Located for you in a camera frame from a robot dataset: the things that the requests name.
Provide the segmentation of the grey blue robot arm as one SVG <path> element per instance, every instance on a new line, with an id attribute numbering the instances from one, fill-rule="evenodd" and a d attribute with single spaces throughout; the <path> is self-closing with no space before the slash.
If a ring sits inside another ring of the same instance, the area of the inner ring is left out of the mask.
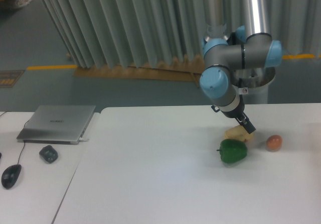
<path id="1" fill-rule="evenodd" d="M 266 0 L 243 0 L 244 27 L 230 36 L 226 35 L 224 0 L 203 2 L 207 28 L 200 87 L 213 102 L 215 112 L 235 119 L 250 134 L 256 129 L 244 112 L 243 98 L 234 88 L 232 71 L 280 65 L 281 42 L 271 36 Z"/>

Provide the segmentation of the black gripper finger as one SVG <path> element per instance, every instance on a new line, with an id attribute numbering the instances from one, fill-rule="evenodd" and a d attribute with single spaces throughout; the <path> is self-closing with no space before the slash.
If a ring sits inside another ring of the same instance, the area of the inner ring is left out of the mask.
<path id="1" fill-rule="evenodd" d="M 241 125 L 245 129 L 247 133 L 251 134 L 255 132 L 256 128 L 253 126 L 249 117 L 245 113 L 237 117 L 236 120 L 239 123 L 239 125 Z"/>

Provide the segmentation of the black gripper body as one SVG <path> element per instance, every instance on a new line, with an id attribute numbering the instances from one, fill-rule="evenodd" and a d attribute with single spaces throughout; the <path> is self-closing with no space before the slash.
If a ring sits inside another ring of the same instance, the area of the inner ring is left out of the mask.
<path id="1" fill-rule="evenodd" d="M 235 90 L 227 90 L 223 94 L 210 91 L 210 99 L 213 102 L 214 112 L 222 112 L 224 116 L 236 120 L 246 119 L 244 102 Z"/>

